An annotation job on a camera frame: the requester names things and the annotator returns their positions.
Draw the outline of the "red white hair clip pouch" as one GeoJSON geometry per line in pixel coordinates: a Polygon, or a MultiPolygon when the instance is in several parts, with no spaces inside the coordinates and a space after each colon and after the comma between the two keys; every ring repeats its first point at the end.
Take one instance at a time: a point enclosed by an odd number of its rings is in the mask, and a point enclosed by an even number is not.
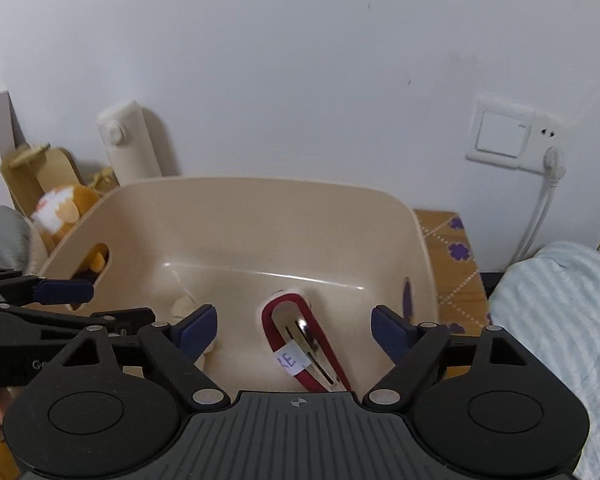
{"type": "Polygon", "coordinates": [[[351,392],[352,387],[311,301],[299,289],[279,289],[259,314],[276,362],[307,392],[351,392]]]}

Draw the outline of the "striped light blue blanket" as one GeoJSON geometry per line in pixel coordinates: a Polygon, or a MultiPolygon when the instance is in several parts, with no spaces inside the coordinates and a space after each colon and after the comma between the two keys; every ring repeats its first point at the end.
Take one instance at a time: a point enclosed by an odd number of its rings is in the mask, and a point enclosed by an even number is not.
{"type": "Polygon", "coordinates": [[[557,242],[510,266],[490,317],[584,404],[591,428],[576,476],[600,479],[600,252],[557,242]]]}

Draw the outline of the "grey plush pillow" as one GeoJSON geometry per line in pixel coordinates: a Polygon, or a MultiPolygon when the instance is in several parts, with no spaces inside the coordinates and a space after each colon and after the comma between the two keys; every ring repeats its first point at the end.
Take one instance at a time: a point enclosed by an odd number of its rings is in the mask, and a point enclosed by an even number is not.
{"type": "Polygon", "coordinates": [[[36,275],[48,258],[42,236],[20,212],[0,206],[0,269],[36,275]]]}

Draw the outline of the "wooden stand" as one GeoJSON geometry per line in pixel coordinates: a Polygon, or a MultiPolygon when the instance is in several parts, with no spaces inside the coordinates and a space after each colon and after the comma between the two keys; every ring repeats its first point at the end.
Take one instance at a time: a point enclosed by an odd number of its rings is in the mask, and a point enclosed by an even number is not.
{"type": "Polygon", "coordinates": [[[15,207],[27,217],[48,191],[83,183],[71,154],[50,144],[19,145],[3,157],[0,171],[15,207]]]}

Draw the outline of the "cream scrunchie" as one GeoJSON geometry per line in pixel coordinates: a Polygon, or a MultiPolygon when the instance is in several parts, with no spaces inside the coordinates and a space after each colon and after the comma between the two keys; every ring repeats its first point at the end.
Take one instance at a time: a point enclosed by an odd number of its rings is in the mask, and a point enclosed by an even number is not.
{"type": "Polygon", "coordinates": [[[178,298],[171,310],[172,339],[184,356],[204,370],[218,334],[218,312],[211,304],[196,306],[191,296],[178,298]]]}

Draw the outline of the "white thermos bottle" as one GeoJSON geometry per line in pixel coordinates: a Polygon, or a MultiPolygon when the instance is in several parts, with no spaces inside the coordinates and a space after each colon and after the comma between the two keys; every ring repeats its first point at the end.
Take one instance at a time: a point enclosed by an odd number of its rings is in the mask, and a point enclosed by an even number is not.
{"type": "Polygon", "coordinates": [[[140,104],[131,100],[109,107],[96,126],[120,185],[162,176],[140,104]]]}

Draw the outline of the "orange plush toy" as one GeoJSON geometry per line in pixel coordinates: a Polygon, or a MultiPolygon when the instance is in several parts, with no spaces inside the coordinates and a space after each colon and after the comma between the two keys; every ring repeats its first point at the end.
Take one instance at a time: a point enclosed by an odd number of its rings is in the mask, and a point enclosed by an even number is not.
{"type": "MultiPolygon", "coordinates": [[[[100,195],[83,184],[58,186],[40,198],[31,214],[31,221],[49,254],[99,201],[100,195]]],[[[105,270],[108,259],[108,246],[96,244],[72,277],[94,284],[105,270]]]]}

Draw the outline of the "beige plastic storage bin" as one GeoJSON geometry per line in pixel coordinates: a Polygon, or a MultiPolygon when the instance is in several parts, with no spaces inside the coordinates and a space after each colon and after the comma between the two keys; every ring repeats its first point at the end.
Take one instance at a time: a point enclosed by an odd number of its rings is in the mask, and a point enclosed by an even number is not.
{"type": "Polygon", "coordinates": [[[438,317],[414,212],[370,188],[253,178],[136,182],[94,206],[43,275],[70,278],[99,245],[108,248],[108,262],[80,313],[148,307],[172,323],[210,304],[219,328],[204,372],[229,394],[299,389],[260,323],[262,307],[280,290],[309,299],[357,393],[391,367],[370,331],[374,307],[415,323],[438,317]]]}

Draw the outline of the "orange patterned cardboard box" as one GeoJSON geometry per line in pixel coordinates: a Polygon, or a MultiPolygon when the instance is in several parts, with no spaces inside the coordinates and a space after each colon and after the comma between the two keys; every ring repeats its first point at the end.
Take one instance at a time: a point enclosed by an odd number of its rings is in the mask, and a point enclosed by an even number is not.
{"type": "Polygon", "coordinates": [[[460,336],[479,336],[491,323],[464,222],[457,212],[416,209],[434,274],[439,322],[460,336]]]}

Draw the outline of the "white wall switch socket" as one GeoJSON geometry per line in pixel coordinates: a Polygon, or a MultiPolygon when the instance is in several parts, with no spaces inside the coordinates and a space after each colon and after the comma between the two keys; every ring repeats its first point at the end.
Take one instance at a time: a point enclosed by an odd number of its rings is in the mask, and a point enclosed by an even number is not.
{"type": "Polygon", "coordinates": [[[553,115],[483,96],[476,102],[466,158],[542,174],[545,152],[550,148],[567,151],[569,137],[569,128],[553,115]]]}

